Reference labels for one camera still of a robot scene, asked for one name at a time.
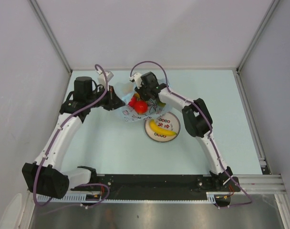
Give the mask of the light blue plastic bag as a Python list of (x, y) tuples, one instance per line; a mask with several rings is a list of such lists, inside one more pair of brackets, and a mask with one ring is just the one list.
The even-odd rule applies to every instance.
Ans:
[(172, 109), (170, 105), (157, 99), (142, 99), (136, 91), (135, 83), (117, 83), (114, 89), (116, 95), (124, 102), (124, 106), (118, 108), (116, 113), (126, 122), (157, 119)]

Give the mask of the yellow fake banana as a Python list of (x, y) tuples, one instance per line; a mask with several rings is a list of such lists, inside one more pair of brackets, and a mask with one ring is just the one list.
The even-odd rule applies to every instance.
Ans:
[(174, 131), (166, 130), (166, 129), (159, 127), (153, 119), (149, 121), (149, 127), (152, 131), (154, 131), (155, 133), (157, 133), (159, 135), (164, 135), (164, 136), (176, 136), (177, 135), (177, 133)]

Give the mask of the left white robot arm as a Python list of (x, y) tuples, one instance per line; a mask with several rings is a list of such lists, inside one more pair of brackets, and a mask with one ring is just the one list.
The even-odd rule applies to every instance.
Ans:
[(73, 91), (68, 93), (61, 105), (53, 133), (33, 163), (25, 163), (22, 174), (28, 189), (37, 194), (61, 199), (68, 190), (83, 186), (94, 190), (98, 185), (94, 168), (78, 166), (68, 172), (60, 172), (67, 149), (91, 109), (102, 107), (107, 111), (118, 109), (125, 103), (109, 85), (112, 73), (99, 75), (98, 82), (81, 76), (74, 80)]

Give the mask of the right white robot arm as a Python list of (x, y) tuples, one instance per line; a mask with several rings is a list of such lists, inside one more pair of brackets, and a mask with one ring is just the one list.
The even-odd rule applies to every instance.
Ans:
[(172, 91), (165, 83), (159, 83), (157, 77), (148, 72), (145, 74), (131, 73), (130, 81), (136, 84), (136, 92), (140, 98), (159, 100), (172, 106), (183, 116), (184, 126), (190, 136), (196, 138), (201, 145), (210, 165), (212, 185), (217, 191), (224, 191), (229, 187), (233, 177), (231, 168), (225, 163), (213, 136), (213, 120), (207, 106), (201, 98), (191, 100)]

